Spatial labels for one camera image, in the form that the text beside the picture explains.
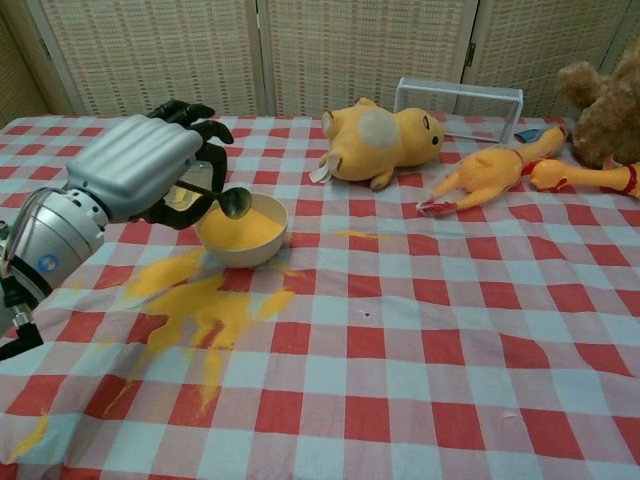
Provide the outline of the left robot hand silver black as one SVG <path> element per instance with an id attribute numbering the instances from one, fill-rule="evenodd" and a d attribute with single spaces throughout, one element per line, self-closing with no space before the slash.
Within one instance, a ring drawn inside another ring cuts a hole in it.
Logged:
<path id="1" fill-rule="evenodd" d="M 225 149 L 234 137 L 203 104 L 170 99 L 147 115 L 132 115 L 106 129 L 67 163 L 68 189 L 92 196 L 112 223 L 143 219 L 175 230 L 197 223 L 213 199 L 200 196 L 178 211 L 165 202 L 193 162 L 213 167 L 211 192 L 220 193 L 227 173 Z"/>

